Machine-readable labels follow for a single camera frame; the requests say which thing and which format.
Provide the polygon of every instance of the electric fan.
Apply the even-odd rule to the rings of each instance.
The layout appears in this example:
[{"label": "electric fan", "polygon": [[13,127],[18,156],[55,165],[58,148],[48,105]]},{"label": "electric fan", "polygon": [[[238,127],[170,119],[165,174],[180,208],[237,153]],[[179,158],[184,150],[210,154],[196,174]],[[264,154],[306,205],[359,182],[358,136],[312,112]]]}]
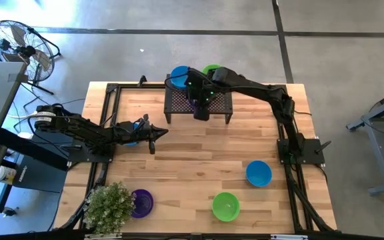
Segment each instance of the electric fan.
[{"label": "electric fan", "polygon": [[[47,43],[58,50],[53,55]],[[0,61],[24,61],[26,73],[33,83],[46,80],[54,70],[58,46],[42,37],[32,27],[17,21],[0,21]]]}]

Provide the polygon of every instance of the purple bowl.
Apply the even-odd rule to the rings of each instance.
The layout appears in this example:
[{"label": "purple bowl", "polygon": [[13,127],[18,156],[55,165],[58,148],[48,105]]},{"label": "purple bowl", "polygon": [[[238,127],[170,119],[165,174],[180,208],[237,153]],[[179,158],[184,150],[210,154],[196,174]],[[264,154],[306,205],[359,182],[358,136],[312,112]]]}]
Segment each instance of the purple bowl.
[{"label": "purple bowl", "polygon": [[136,199],[134,200],[135,208],[131,216],[134,218],[146,217],[153,208],[152,194],[144,189],[135,190],[133,194],[136,194]]}]

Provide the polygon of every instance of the white cable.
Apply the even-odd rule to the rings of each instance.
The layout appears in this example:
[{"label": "white cable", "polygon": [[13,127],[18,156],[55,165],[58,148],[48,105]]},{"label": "white cable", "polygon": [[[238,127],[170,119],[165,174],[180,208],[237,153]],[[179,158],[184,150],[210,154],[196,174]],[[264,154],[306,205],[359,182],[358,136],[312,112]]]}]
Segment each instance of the white cable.
[{"label": "white cable", "polygon": [[27,117],[30,117],[30,116],[35,116],[37,113],[38,113],[37,111],[34,111],[32,114],[29,114],[29,115],[26,115],[26,116],[13,116],[13,115],[9,115],[9,114],[7,114],[7,116],[15,118],[15,119],[24,119],[24,118],[27,118]]}]

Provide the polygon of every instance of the blue bowl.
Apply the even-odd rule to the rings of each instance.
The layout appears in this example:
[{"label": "blue bowl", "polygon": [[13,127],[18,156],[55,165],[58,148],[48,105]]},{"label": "blue bowl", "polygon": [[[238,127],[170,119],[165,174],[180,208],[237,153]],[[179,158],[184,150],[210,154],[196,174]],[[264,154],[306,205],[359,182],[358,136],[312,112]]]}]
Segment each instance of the blue bowl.
[{"label": "blue bowl", "polygon": [[[139,124],[138,124],[138,123],[134,123],[134,124],[133,124],[133,130],[136,129],[137,126],[139,126]],[[124,144],[124,145],[125,145],[125,146],[134,146],[134,145],[137,145],[137,144],[138,144],[138,142],[134,142],[134,143],[126,143],[126,144]]]},{"label": "blue bowl", "polygon": [[264,187],[272,180],[272,171],[263,161],[252,161],[247,166],[247,180],[256,187]]},{"label": "blue bowl", "polygon": [[171,83],[173,86],[177,89],[186,89],[186,79],[187,79],[187,68],[188,66],[178,66],[174,68],[170,74],[170,77],[173,77],[171,79]]}]

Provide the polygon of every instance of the white container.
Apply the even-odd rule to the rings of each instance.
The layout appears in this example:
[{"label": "white container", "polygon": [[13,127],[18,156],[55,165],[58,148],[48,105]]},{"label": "white container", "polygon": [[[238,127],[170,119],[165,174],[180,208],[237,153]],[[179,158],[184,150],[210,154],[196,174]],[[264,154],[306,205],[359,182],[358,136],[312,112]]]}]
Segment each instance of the white container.
[{"label": "white container", "polygon": [[14,176],[16,176],[16,170],[0,166],[0,182],[6,184],[13,184]]}]

